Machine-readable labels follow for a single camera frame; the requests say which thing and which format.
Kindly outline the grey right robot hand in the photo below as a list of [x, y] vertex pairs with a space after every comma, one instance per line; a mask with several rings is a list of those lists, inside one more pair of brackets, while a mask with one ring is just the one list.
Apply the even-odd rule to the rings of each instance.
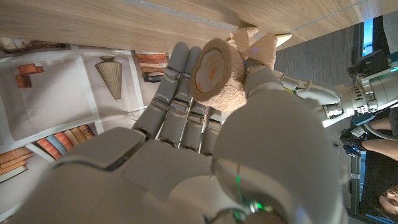
[[172, 146], [165, 122], [202, 49], [179, 42], [151, 104], [50, 166], [10, 223], [346, 223], [345, 175], [307, 100], [273, 71], [275, 45], [253, 44], [217, 63], [238, 68], [246, 104], [210, 156]]

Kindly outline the person's black gloved hand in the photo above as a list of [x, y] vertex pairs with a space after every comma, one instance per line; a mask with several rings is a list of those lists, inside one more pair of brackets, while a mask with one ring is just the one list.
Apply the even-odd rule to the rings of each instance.
[[343, 143], [343, 149], [347, 155], [351, 157], [361, 157], [361, 152], [366, 151], [361, 145], [364, 139], [353, 135], [350, 130], [342, 130], [340, 141]]

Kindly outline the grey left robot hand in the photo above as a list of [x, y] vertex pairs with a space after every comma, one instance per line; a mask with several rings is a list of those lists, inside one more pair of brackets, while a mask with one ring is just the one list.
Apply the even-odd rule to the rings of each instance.
[[366, 77], [357, 76], [357, 83], [349, 87], [301, 80], [276, 70], [274, 75], [297, 96], [318, 102], [318, 115], [325, 128], [355, 113], [375, 113], [397, 103], [396, 67]]

